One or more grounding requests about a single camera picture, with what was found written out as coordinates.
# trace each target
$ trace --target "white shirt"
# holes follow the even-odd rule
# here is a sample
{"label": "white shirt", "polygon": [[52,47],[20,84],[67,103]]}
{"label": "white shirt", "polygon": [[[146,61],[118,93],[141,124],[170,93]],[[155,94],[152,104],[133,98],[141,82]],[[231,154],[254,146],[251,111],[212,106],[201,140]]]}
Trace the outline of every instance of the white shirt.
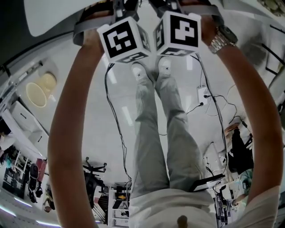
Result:
{"label": "white shirt", "polygon": [[[225,228],[273,227],[280,187],[255,197],[243,215]],[[177,228],[177,219],[187,217],[189,228],[216,228],[216,216],[209,212],[213,199],[207,191],[184,192],[162,189],[130,200],[130,228]]]}

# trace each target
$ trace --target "cable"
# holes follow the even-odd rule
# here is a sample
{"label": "cable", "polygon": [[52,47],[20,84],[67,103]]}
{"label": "cable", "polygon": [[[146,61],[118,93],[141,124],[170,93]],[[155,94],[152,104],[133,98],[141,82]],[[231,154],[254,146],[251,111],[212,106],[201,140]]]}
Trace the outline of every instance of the cable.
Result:
{"label": "cable", "polygon": [[242,120],[242,118],[241,118],[240,116],[234,116],[234,117],[232,118],[232,120],[230,121],[230,123],[233,122],[233,120],[234,120],[235,117],[240,118],[240,121],[241,121],[242,125],[243,125],[243,126],[249,131],[249,133],[252,135],[251,131],[248,129],[248,125]]}
{"label": "cable", "polygon": [[122,150],[123,150],[123,166],[124,166],[124,170],[125,170],[125,173],[129,179],[129,181],[126,183],[126,185],[128,183],[130,183],[130,186],[127,187],[127,190],[126,190],[126,196],[128,195],[128,190],[129,188],[132,186],[132,178],[129,176],[127,170],[126,170],[126,154],[127,154],[127,147],[125,145],[125,142],[124,142],[124,138],[123,138],[123,135],[122,135],[122,131],[121,131],[121,127],[120,127],[120,124],[119,124],[119,121],[118,121],[118,117],[117,117],[117,114],[116,114],[116,111],[114,109],[114,106],[112,104],[112,101],[110,100],[110,96],[109,96],[109,91],[108,91],[108,84],[107,84],[107,75],[108,75],[108,72],[110,71],[110,69],[114,66],[114,63],[110,63],[107,67],[107,70],[106,70],[106,73],[105,73],[105,90],[106,90],[106,98],[107,98],[107,101],[111,107],[111,110],[112,110],[112,113],[113,113],[113,116],[115,118],[115,121],[116,121],[116,124],[117,124],[117,128],[118,128],[118,132],[120,134],[120,139],[121,139],[121,142],[122,142]]}
{"label": "cable", "polygon": [[[196,57],[190,55],[192,58],[196,59],[199,62],[199,59],[197,59]],[[201,68],[201,75],[200,75],[200,87],[202,87],[202,75],[203,75],[203,69]]]}
{"label": "cable", "polygon": [[223,139],[223,142],[224,142],[224,149],[225,149],[225,152],[226,152],[226,153],[225,153],[225,158],[226,158],[226,160],[227,160],[225,169],[224,169],[224,171],[223,171],[223,174],[224,174],[225,171],[226,171],[227,168],[228,168],[228,148],[227,148],[226,136],[225,136],[225,133],[224,133],[223,117],[222,117],[222,114],[221,114],[221,112],[220,112],[220,108],[219,108],[219,106],[218,106],[218,104],[217,104],[217,100],[216,100],[215,96],[214,96],[213,93],[212,93],[212,90],[211,90],[211,87],[210,87],[210,84],[209,84],[209,81],[208,81],[208,76],[207,76],[207,73],[206,73],[206,71],[205,71],[204,65],[203,65],[203,63],[202,63],[202,61],[201,61],[200,55],[199,55],[198,53],[196,53],[196,56],[197,56],[198,61],[199,61],[200,65],[201,65],[201,67],[202,67],[202,70],[203,70],[203,72],[204,72],[205,81],[206,81],[206,86],[207,86],[207,88],[208,88],[208,90],[209,90],[209,92],[210,92],[210,95],[211,95],[211,97],[212,97],[214,103],[215,103],[215,106],[216,106],[216,109],[217,109],[217,112],[218,112],[218,116],[219,116],[219,121],[220,121],[221,128],[222,128],[222,139]]}
{"label": "cable", "polygon": [[222,97],[229,105],[232,105],[232,106],[234,106],[235,107],[235,109],[236,109],[236,112],[235,112],[235,114],[233,115],[233,118],[232,118],[232,120],[230,121],[230,123],[233,121],[233,119],[234,119],[234,117],[236,116],[236,114],[237,114],[237,107],[236,107],[236,105],[235,104],[232,104],[232,103],[230,103],[230,102],[228,102],[228,100],[223,96],[223,95],[217,95],[217,96],[215,96],[216,98],[217,97]]}
{"label": "cable", "polygon": [[186,115],[188,115],[189,113],[191,113],[192,111],[194,111],[196,108],[203,106],[204,104],[201,102],[199,105],[197,105],[194,109],[192,109],[191,111],[187,112]]}
{"label": "cable", "polygon": [[212,174],[212,176],[214,176],[212,170],[210,170],[207,166],[206,166],[206,169]]}
{"label": "cable", "polygon": [[280,63],[282,63],[283,65],[285,65],[285,62],[283,61],[283,59],[281,59],[278,55],[276,55],[269,47],[267,47],[265,44],[261,44],[261,46],[266,49],[267,51],[269,51],[276,59],[278,59],[278,61]]}

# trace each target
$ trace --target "hand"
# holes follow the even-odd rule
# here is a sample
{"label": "hand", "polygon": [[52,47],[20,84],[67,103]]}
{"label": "hand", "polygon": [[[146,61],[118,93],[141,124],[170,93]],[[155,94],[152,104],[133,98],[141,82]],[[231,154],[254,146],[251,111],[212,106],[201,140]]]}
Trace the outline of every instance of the hand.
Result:
{"label": "hand", "polygon": [[[109,11],[102,11],[102,12],[96,12],[89,17],[86,18],[86,20],[108,16],[110,14]],[[97,30],[92,29],[84,32],[84,41],[83,41],[83,48],[91,49],[95,51],[96,53],[100,52],[102,55],[104,53],[104,49],[100,40],[100,36],[97,32]]]}
{"label": "hand", "polygon": [[97,30],[92,29],[84,32],[84,41],[83,48],[91,49],[96,53],[100,52],[102,55],[104,53],[104,49],[100,40],[100,36]]}
{"label": "hand", "polygon": [[[205,5],[199,0],[182,0],[181,5]],[[201,19],[201,30],[202,30],[202,41],[210,46],[212,40],[217,34],[216,23],[214,22],[212,16],[202,16]]]}

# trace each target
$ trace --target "ceiling light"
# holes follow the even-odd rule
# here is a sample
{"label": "ceiling light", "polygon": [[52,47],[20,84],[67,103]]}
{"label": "ceiling light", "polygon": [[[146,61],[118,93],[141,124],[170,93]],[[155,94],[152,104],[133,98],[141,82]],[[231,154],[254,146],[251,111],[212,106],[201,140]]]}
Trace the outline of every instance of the ceiling light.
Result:
{"label": "ceiling light", "polygon": [[128,107],[124,106],[124,107],[122,107],[122,110],[123,110],[123,113],[124,113],[124,115],[126,117],[126,120],[128,121],[129,126],[133,126],[134,123],[132,121],[132,118],[130,117],[130,113],[129,113]]}
{"label": "ceiling light", "polygon": [[28,204],[28,203],[26,203],[26,202],[24,202],[24,201],[22,201],[22,200],[20,200],[20,199],[18,199],[16,197],[14,197],[14,199],[17,200],[18,202],[22,203],[22,204],[25,204],[25,205],[27,205],[29,207],[32,207],[32,205],[30,205],[30,204]]}
{"label": "ceiling light", "polygon": [[187,70],[193,70],[193,58],[191,55],[186,56],[186,65],[187,65]]}
{"label": "ceiling light", "polygon": [[[102,56],[102,60],[103,60],[103,63],[104,63],[104,65],[105,65],[106,69],[107,69],[107,68],[108,68],[108,65],[110,64],[110,62],[109,62],[109,60],[108,60],[108,58],[107,58],[107,56],[106,56],[106,53]],[[115,77],[115,75],[114,75],[113,69],[110,69],[110,70],[109,70],[108,76],[109,76],[110,82],[111,82],[112,84],[116,84],[116,83],[117,83],[117,80],[116,80],[116,77]]]}
{"label": "ceiling light", "polygon": [[16,217],[16,215],[15,215],[15,213],[14,213],[14,212],[12,212],[12,211],[10,211],[10,210],[8,210],[8,209],[4,208],[4,207],[3,207],[3,206],[1,206],[1,205],[0,205],[0,209],[1,209],[1,210],[3,210],[3,211],[5,211],[5,212],[7,212],[8,214],[13,215],[13,216],[15,216],[15,217]]}
{"label": "ceiling light", "polygon": [[45,222],[41,222],[41,221],[38,221],[38,220],[36,220],[36,222],[37,222],[38,224],[45,225],[45,226],[61,227],[61,226],[58,225],[58,224],[45,223]]}

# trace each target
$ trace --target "black chair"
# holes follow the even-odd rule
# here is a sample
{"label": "black chair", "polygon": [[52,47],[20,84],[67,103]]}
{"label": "black chair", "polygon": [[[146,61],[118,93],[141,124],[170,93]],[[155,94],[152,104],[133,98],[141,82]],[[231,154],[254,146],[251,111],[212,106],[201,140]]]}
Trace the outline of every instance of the black chair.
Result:
{"label": "black chair", "polygon": [[90,207],[94,207],[94,194],[95,194],[95,189],[98,186],[101,186],[101,191],[100,193],[104,193],[104,187],[105,184],[102,180],[98,179],[96,174],[93,174],[93,172],[101,172],[104,173],[106,171],[106,165],[107,163],[104,163],[104,166],[102,167],[93,167],[89,164],[88,162],[89,158],[86,157],[86,163],[88,166],[83,165],[83,168],[87,169],[90,172],[84,171],[84,177],[85,177],[85,185],[86,185],[86,190],[87,190],[87,195],[88,195],[88,200],[90,203]]}
{"label": "black chair", "polygon": [[30,191],[36,190],[38,177],[39,177],[39,168],[35,163],[33,163],[30,168],[29,182],[28,182],[28,188]]}

